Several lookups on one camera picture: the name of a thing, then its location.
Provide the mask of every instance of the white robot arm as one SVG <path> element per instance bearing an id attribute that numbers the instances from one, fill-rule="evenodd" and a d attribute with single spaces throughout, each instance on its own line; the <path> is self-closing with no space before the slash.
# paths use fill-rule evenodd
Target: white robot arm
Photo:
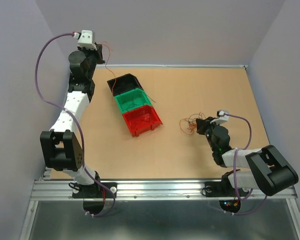
<path id="1" fill-rule="evenodd" d="M 224 168 L 234 168 L 236 160 L 236 168 L 246 169 L 236 169 L 236 177 L 234 171 L 224 174 L 221 186 L 207 182 L 207 197 L 219 197 L 222 191 L 224 197 L 234 196 L 235 182 L 238 189 L 260 189 L 265 195 L 272 196 L 299 181 L 296 171 L 273 145 L 252 150 L 232 149 L 228 130 L 220 126 L 229 120 L 229 116 L 235 117 L 225 110 L 219 110 L 217 118 L 196 119 L 197 133 L 206 136 L 215 163 Z"/>
<path id="2" fill-rule="evenodd" d="M 60 113 L 49 131 L 41 133 L 40 142 L 46 166 L 68 174 L 74 179 L 77 189 L 82 192 L 87 190 L 89 197 L 93 197 L 100 191 L 100 187 L 88 173 L 97 181 L 100 178 L 97 172 L 84 163 L 84 151 L 75 135 L 78 128 L 67 111 L 80 121 L 94 95 L 95 83 L 92 77 L 96 65 L 104 61 L 102 45 L 95 43 L 92 31 L 74 32 L 73 37 L 78 40 L 78 50 L 68 57 L 71 73 L 64 105 L 66 110 Z"/>

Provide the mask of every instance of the cable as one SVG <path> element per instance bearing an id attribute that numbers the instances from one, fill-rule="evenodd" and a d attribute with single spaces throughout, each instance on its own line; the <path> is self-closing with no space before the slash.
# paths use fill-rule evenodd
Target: cable
<path id="1" fill-rule="evenodd" d="M 246 118 L 244 118 L 242 116 L 237 116 L 237 115 L 233 115 L 233 114 L 229 114 L 229 113 L 225 113 L 224 115 L 229 116 L 229 117 L 233 117 L 233 118 L 236 118 L 236 119 L 244 120 L 247 123 L 247 125 L 249 127 L 249 140 L 248 140 L 246 146 L 243 148 L 243 150 L 246 150 L 249 147 L 249 145 L 251 143 L 251 139 L 252 139 L 252 128 L 251 128 L 250 122 Z M 239 150 L 241 150 L 241 149 L 236 148 L 235 151 L 234 151 L 234 156 L 233 156 L 234 191 L 235 191 L 235 195 L 237 196 L 237 198 L 238 198 L 239 201 L 245 201 L 245 200 L 247 200 L 251 196 L 251 194 L 253 192 L 253 189 L 251 189 L 249 191 L 249 193 L 244 198 L 240 197 L 240 193 L 239 193 L 239 189 L 238 189 L 238 183 L 237 183 L 237 156 L 238 156 L 238 151 Z M 247 211 L 247 212 L 242 212 L 242 213 L 240 213 L 240 212 L 234 213 L 234 215 L 252 214 L 252 213 L 254 213 L 255 211 L 257 211 L 258 209 L 261 208 L 261 206 L 265 203 L 266 199 L 267 199 L 267 195 L 264 197 L 262 203 L 258 207 L 256 207 L 255 209 L 253 209 L 251 211 Z"/>
<path id="2" fill-rule="evenodd" d="M 146 94 L 146 96 L 147 96 L 148 98 L 150 98 L 152 102 L 156 103 L 156 101 L 153 100 L 149 95 Z"/>
<path id="3" fill-rule="evenodd" d="M 116 75 L 114 74 L 114 72 L 111 71 L 111 70 L 107 67 L 108 61 L 109 61 L 109 59 L 110 59 L 111 51 L 113 51 L 113 50 L 112 50 L 112 48 L 109 46 L 109 43 L 107 43 L 106 41 L 103 41 L 102 43 L 100 43 L 100 45 L 106 46 L 106 47 L 108 48 L 108 50 L 109 50 L 109 56 L 108 56 L 108 59 L 107 59 L 106 62 L 105 62 L 104 67 L 105 67 L 108 71 L 110 71 L 110 72 L 113 74 L 113 76 L 114 76 L 114 84 L 113 84 L 113 86 L 112 86 L 111 92 L 112 92 L 112 96 L 115 97 L 115 95 L 114 95 L 114 90 L 115 90 L 115 85 L 116 85 L 116 83 L 117 83 L 117 77 L 116 77 Z"/>
<path id="4" fill-rule="evenodd" d="M 104 188 L 102 188 L 102 200 L 103 200 L 103 204 L 105 204 L 106 203 L 106 192 L 105 192 L 105 189 Z"/>
<path id="5" fill-rule="evenodd" d="M 267 195 L 264 197 L 264 199 L 263 199 L 263 201 L 260 203 L 260 205 L 259 206 L 257 206 L 255 209 L 252 209 L 251 211 L 246 211 L 246 212 L 237 212 L 237 213 L 234 213 L 234 215 L 248 215 L 248 214 L 252 214 L 252 213 L 254 213 L 254 212 L 256 212 L 256 211 L 258 211 L 264 204 L 265 204 L 265 202 L 266 202 L 266 200 L 267 200 Z"/>
<path id="6" fill-rule="evenodd" d="M 203 119 L 203 116 L 206 118 L 206 116 L 202 113 L 202 112 L 199 112 L 199 113 L 195 113 L 195 114 L 192 114 L 190 115 L 188 118 L 182 118 L 180 121 L 179 121 L 179 127 L 181 129 L 182 132 L 184 132 L 185 134 L 191 136 L 195 133 L 195 129 L 197 128 L 197 123 L 196 123 L 196 119 Z M 182 127 L 181 127 L 181 122 L 182 121 L 185 121 L 188 123 L 188 130 L 190 130 L 190 133 L 187 133 L 185 132 Z"/>
<path id="7" fill-rule="evenodd" d="M 77 120 L 76 116 L 71 112 L 69 111 L 68 109 L 66 109 L 64 106 L 58 104 L 58 103 L 55 103 L 53 101 L 49 101 L 47 99 L 44 98 L 44 96 L 41 94 L 40 92 L 40 89 L 39 89 L 39 85 L 38 85 L 38 67 L 39 67 L 39 62 L 40 62 L 40 59 L 41 59 L 41 56 L 42 54 L 44 53 L 45 49 L 47 48 L 47 46 L 54 40 L 58 39 L 58 38 L 61 38 L 61 37 L 64 37 L 64 36 L 74 36 L 74 33 L 63 33 L 63 34 L 60 34 L 60 35 L 57 35 L 57 36 L 54 36 L 53 38 L 51 38 L 49 41 L 47 41 L 45 43 L 45 45 L 43 46 L 43 48 L 41 49 L 39 55 L 38 55 L 38 58 L 36 60 L 36 64 L 35 64 L 35 70 L 34 70 L 34 83 L 35 83 L 35 89 L 36 89 L 36 92 L 38 93 L 39 97 L 41 98 L 42 101 L 44 101 L 45 103 L 47 104 L 50 104 L 52 106 L 55 106 L 57 108 L 60 108 L 61 110 L 65 111 L 66 113 L 68 113 L 73 121 L 75 122 L 78 130 L 79 130 L 79 133 L 80 133 L 80 137 L 81 137 L 81 144 L 82 144 L 82 151 L 85 152 L 85 140 L 84 140 L 84 134 L 83 134 L 83 131 L 82 131 L 82 128 L 80 127 L 80 124 L 79 124 L 79 121 Z M 116 196 L 114 195 L 114 193 L 108 188 L 106 187 L 105 185 L 103 185 L 101 182 L 97 181 L 90 173 L 89 171 L 85 168 L 85 164 L 83 163 L 83 168 L 84 168 L 84 171 L 86 172 L 86 174 L 98 185 L 100 186 L 101 188 L 107 190 L 111 196 L 113 197 L 113 203 L 110 207 L 110 209 L 102 214 L 97 214 L 97 215 L 93 215 L 92 217 L 102 217 L 104 215 L 106 215 L 107 213 L 109 213 L 112 208 L 115 206 L 115 203 L 116 203 Z"/>
<path id="8" fill-rule="evenodd" d="M 248 124 L 248 127 L 249 127 L 249 140 L 248 140 L 246 146 L 243 148 L 243 150 L 246 150 L 249 147 L 249 145 L 251 143 L 251 139 L 252 139 L 252 128 L 251 128 L 250 122 L 246 118 L 244 118 L 242 116 L 232 115 L 232 114 L 229 114 L 229 113 L 225 113 L 224 115 L 229 116 L 229 117 L 233 117 L 233 118 L 236 118 L 236 119 L 244 120 Z M 253 192 L 253 189 L 251 189 L 249 191 L 249 193 L 244 198 L 240 197 L 239 189 L 238 189 L 238 183 L 237 183 L 237 156 L 238 156 L 238 151 L 239 150 L 240 150 L 239 148 L 235 149 L 235 151 L 234 151 L 234 157 L 233 157 L 234 190 L 235 190 L 235 195 L 238 197 L 238 199 L 240 201 L 245 201 L 245 200 L 247 200 L 250 197 L 250 195 Z"/>

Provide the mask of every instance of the white wall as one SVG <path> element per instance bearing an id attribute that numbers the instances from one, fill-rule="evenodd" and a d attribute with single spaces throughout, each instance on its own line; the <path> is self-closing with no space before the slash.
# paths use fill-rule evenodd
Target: white wall
<path id="1" fill-rule="evenodd" d="M 39 137 L 58 110 L 41 102 L 34 75 L 37 56 L 52 36 L 34 0 L 0 1 L 0 240 L 19 239 L 33 181 L 44 169 Z M 39 66 L 47 98 L 64 100 L 68 68 L 52 44 Z"/>
<path id="2" fill-rule="evenodd" d="M 36 0 L 54 35 L 91 29 L 110 64 L 248 64 L 285 0 Z M 68 56 L 71 41 L 59 42 Z"/>
<path id="3" fill-rule="evenodd" d="M 271 144 L 299 174 L 300 0 L 287 0 L 248 67 L 248 77 Z"/>

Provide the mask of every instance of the tan work surface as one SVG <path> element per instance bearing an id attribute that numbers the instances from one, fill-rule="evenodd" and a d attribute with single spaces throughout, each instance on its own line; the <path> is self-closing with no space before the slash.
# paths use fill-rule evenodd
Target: tan work surface
<path id="1" fill-rule="evenodd" d="M 202 112 L 215 117 L 217 110 L 247 118 L 252 127 L 249 149 L 269 144 L 246 71 L 232 68 L 124 68 L 117 77 L 135 75 L 163 125 L 132 137 L 112 97 L 106 69 L 94 72 L 95 91 L 80 124 L 85 141 L 85 163 L 102 179 L 220 178 L 229 168 L 215 164 L 204 135 L 186 135 L 179 121 Z M 233 148 L 243 148 L 249 128 L 240 119 L 225 123 Z M 53 170 L 51 179 L 69 179 Z"/>

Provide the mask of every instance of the plastic bin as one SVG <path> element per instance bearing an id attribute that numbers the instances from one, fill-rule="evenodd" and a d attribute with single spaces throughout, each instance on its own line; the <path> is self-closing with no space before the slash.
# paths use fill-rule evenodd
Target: plastic bin
<path id="1" fill-rule="evenodd" d="M 162 125 L 155 109 L 149 105 L 126 112 L 122 116 L 133 137 L 138 137 L 140 134 Z"/>
<path id="2" fill-rule="evenodd" d="M 111 93 L 112 93 L 112 87 L 114 86 L 114 88 L 113 88 L 113 96 L 114 97 L 119 94 L 129 92 L 136 88 L 143 90 L 138 79 L 130 73 L 123 75 L 123 76 L 119 76 L 116 79 L 114 78 L 114 79 L 108 80 L 107 83 L 109 85 Z"/>
<path id="3" fill-rule="evenodd" d="M 142 107 L 143 105 L 152 106 L 146 93 L 139 88 L 119 94 L 115 96 L 114 99 L 118 104 L 122 114 Z"/>

